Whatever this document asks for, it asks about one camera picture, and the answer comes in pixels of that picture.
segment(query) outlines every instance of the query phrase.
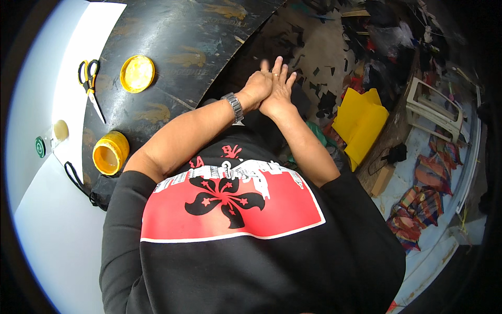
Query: white plastic chair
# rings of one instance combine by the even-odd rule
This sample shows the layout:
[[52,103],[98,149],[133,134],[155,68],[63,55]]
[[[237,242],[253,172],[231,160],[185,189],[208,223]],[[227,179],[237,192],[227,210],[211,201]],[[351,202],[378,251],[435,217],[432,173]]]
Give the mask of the white plastic chair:
[[[451,113],[450,111],[445,109],[443,105],[436,104],[424,98],[422,96],[422,88],[424,86],[433,90],[439,96],[448,101],[451,104],[451,107],[457,110],[457,113]],[[462,129],[463,110],[457,104],[448,99],[448,97],[416,77],[413,78],[410,93],[408,94],[408,98],[406,99],[406,115],[408,123],[412,126],[420,128],[430,134],[434,134],[435,136],[442,138],[448,142],[457,143],[458,136],[460,135],[461,131],[464,131]],[[451,137],[439,134],[435,130],[431,130],[423,125],[418,124],[417,120],[419,117],[424,117],[427,120],[430,120],[433,123],[444,128],[451,134]]]

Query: wooden board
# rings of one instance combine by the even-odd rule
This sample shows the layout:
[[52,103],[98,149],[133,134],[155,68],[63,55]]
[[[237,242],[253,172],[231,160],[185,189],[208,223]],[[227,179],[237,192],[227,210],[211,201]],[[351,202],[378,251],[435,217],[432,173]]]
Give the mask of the wooden board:
[[406,98],[408,97],[408,93],[410,91],[412,78],[422,77],[420,73],[419,56],[420,52],[416,49],[410,74],[408,75],[406,90],[401,94],[396,107],[389,115],[389,118],[387,119],[379,137],[373,144],[373,147],[366,155],[361,165],[356,169],[355,175],[368,195],[371,195],[371,189],[377,181],[380,173],[380,170],[376,170],[385,164],[385,161],[380,161],[380,158],[382,156],[386,156],[386,151],[388,150],[387,148],[396,146],[399,143],[404,143],[410,133],[411,125],[409,125],[406,120]]

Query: person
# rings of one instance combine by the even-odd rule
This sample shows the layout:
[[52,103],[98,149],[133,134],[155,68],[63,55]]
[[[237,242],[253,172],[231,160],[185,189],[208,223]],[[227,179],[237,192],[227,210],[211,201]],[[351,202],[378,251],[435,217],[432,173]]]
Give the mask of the person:
[[234,96],[278,126],[280,165],[230,96],[162,127],[125,165],[103,226],[106,313],[385,313],[405,252],[350,171],[290,102],[296,74],[266,60]]

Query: yellow scissors handle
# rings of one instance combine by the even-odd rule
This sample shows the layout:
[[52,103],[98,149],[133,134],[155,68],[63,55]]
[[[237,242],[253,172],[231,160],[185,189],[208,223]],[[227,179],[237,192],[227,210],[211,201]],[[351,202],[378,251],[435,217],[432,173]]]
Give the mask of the yellow scissors handle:
[[96,75],[99,71],[99,61],[94,59],[91,62],[82,61],[78,66],[78,82],[85,88],[85,92],[94,93]]

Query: black table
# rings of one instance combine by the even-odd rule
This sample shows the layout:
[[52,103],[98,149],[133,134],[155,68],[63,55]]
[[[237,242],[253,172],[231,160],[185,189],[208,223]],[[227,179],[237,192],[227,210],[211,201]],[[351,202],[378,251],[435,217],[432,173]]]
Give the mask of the black table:
[[[96,141],[123,133],[132,155],[174,117],[197,107],[204,93],[245,40],[284,0],[124,0],[127,4],[100,57],[96,99],[104,125],[87,102],[82,136],[84,184],[99,176],[92,162]],[[120,69],[134,55],[153,60],[155,78],[133,94]]]

